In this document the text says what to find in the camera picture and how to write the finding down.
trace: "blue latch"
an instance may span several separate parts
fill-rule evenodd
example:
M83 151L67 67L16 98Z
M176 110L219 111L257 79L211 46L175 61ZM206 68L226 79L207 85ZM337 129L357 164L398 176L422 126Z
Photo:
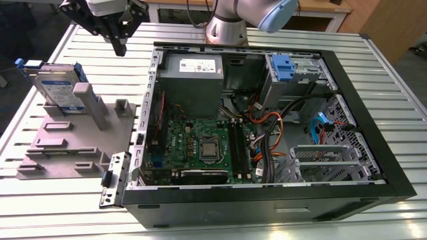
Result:
M26 64L24 64L24 59L22 59L22 58L16 59L16 61L15 61L16 69L23 74L23 76L28 82L32 82L32 81L31 81L28 75L23 72L23 68L40 69L43 64L44 64L44 62L40 60L28 60Z
M289 55L273 55L273 67L278 73L279 82L289 82L294 78L295 64Z

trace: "open computer tower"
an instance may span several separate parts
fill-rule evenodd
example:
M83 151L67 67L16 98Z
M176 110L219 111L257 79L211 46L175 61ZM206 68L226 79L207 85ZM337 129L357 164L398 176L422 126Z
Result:
M100 207L147 227L342 220L415 190L333 51L155 43Z

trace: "ram slot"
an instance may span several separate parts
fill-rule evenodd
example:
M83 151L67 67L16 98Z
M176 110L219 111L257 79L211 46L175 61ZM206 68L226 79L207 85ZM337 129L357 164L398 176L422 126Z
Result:
M238 140L237 140L237 123L229 122L229 143L230 143L230 152L231 152L231 167L233 167L233 176L237 178L241 174L241 163L239 163L239 149L238 149Z
M238 155L239 155L239 166L242 177L246 178L250 173L249 168L249 157L247 157L247 146L246 146L246 134L243 131L243 124L239 122L235 126L235 137L238 145Z

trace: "red wire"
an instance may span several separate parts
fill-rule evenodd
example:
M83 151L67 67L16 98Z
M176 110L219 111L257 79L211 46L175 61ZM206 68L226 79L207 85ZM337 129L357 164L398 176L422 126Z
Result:
M319 144L325 144L325 141L326 141L326 128L322 129L322 132L321 132L321 139L319 139Z
M160 124L162 124L162 119L163 119L163 111L166 108L166 92L162 93L162 109L160 109L160 116L159 116L159 120L158 120L158 127L155 129L155 133L154 133L154 138L156 138L158 136L158 132L159 132L159 128L160 128Z

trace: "power supply label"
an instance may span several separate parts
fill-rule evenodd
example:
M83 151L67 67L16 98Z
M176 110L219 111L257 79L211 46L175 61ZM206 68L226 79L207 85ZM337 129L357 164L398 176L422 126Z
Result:
M179 71L183 73L217 73L214 59L182 59Z

